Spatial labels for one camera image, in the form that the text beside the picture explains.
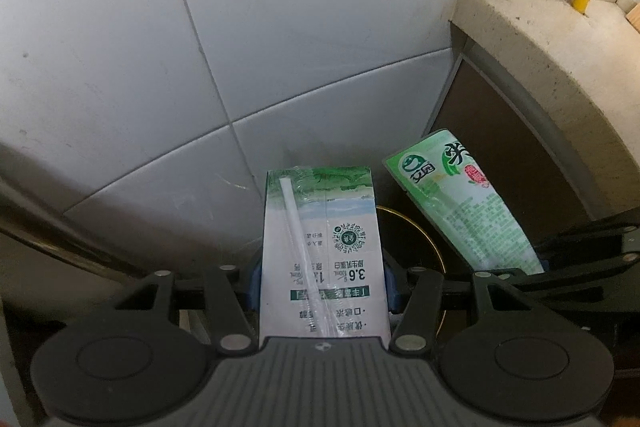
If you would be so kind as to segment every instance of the round black joint cover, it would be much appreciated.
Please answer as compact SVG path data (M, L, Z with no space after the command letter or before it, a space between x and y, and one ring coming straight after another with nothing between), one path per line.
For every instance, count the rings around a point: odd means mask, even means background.
M600 341L577 327L534 317L510 324L495 317L451 339L440 371L476 409L519 422L556 422L600 406L613 362Z
M50 415L81 425L133 425L176 409L200 388L206 348L145 312L84 321L36 352L31 376Z

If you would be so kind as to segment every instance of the white tiled wall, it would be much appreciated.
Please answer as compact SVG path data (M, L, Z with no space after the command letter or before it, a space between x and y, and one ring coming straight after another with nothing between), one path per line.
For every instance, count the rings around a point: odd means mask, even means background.
M149 268L248 255L268 168L369 164L385 197L453 1L0 0L0 174Z

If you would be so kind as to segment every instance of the gold rim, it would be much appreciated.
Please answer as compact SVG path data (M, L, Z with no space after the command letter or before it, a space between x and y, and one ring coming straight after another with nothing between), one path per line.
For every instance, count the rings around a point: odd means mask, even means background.
M388 206L382 206L381 204L377 204L376 208L378 210L383 210L384 212L388 212L389 214L393 214L394 216L398 216L400 219L404 219L407 223L409 223L414 228L416 228L416 230L418 230L418 232L420 232L424 236L424 238L429 242L429 244L431 245L431 248L433 249L433 252L436 254L436 257L438 258L438 262L440 263L440 268L442 268L443 275L447 273L447 267L444 264L444 259L442 258L442 254L440 253L440 249L436 246L436 244L434 243L434 241L431 238L431 236L427 233L427 231L425 229L423 229L423 227L418 225L418 223L416 223L410 217L407 217L404 214L401 214L397 210L394 210L392 208L388 208ZM443 311L442 312L442 316L440 318L440 323L438 324L438 330L436 331L436 337L438 336L438 334L440 333L440 330L442 329L442 325L444 324L444 318L446 316L447 316L447 312Z

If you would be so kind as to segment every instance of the green plastic food package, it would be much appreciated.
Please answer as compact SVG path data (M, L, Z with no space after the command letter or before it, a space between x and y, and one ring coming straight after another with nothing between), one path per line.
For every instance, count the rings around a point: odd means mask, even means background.
M473 270L542 265L527 236L466 148L436 131L385 166Z

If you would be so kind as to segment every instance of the large black chinese character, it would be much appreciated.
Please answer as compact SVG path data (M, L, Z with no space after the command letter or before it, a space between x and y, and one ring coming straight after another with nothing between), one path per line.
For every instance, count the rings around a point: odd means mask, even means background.
M447 162L449 165L460 165L464 161L462 155L469 156L468 151L460 142L446 143L444 147L446 147L444 155L449 158Z

